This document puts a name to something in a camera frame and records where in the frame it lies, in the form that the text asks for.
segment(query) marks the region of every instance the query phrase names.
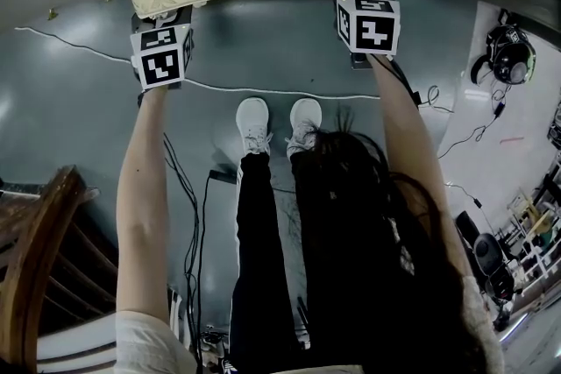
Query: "gray floor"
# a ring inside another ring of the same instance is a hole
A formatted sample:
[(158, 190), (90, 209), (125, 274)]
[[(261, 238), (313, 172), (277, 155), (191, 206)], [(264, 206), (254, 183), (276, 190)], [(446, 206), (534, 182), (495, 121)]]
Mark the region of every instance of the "gray floor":
[[(437, 84), (439, 104), (453, 105), (465, 69), (477, 0), (399, 0), (398, 61), (423, 98)], [(130, 0), (79, 4), (53, 21), (29, 25), (102, 52), (128, 58), (133, 8)], [(195, 10), (195, 53), (188, 77), (223, 87), (307, 90), (326, 95), (376, 94), (367, 71), (352, 71), (334, 28), (333, 0), (222, 0)], [(137, 113), (139, 85), (125, 64), (68, 48), (29, 32), (0, 35), (0, 176), (11, 182), (46, 182), (57, 167), (78, 165), (83, 178), (99, 187), (92, 208), (103, 232), (116, 242), (117, 178)], [(226, 94), (184, 84), (169, 96), (167, 133), (202, 202), (209, 169), (235, 168), (242, 155), (234, 122), (245, 93)], [(273, 184), (291, 188), (284, 138), (297, 99), (263, 95), (271, 110)], [(340, 107), (351, 108), (354, 130), (383, 144), (376, 101), (322, 101), (323, 125), (334, 127)], [(436, 144), (447, 115), (423, 109)], [(192, 211), (174, 177), (168, 177), (171, 211), (169, 281), (184, 291), (183, 253), (192, 230)], [(234, 190), (209, 189), (209, 239), (205, 245), (204, 316), (218, 327), (228, 322), (237, 275), (233, 220)], [(280, 233), (289, 288), (305, 294), (302, 256), (294, 227), (294, 199), (278, 194)]]

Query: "white sneaker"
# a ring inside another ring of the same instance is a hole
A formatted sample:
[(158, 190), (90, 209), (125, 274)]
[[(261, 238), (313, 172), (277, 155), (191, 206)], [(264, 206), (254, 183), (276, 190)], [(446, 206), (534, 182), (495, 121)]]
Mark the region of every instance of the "white sneaker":
[(269, 108), (264, 100), (250, 97), (243, 100), (236, 113), (236, 125), (244, 142), (244, 154), (271, 154), (269, 142), (273, 134), (267, 135)]
[(292, 137), (288, 142), (287, 157), (304, 150), (311, 150), (316, 144), (316, 135), (312, 132), (322, 124), (322, 107), (313, 98), (301, 98), (290, 111)]

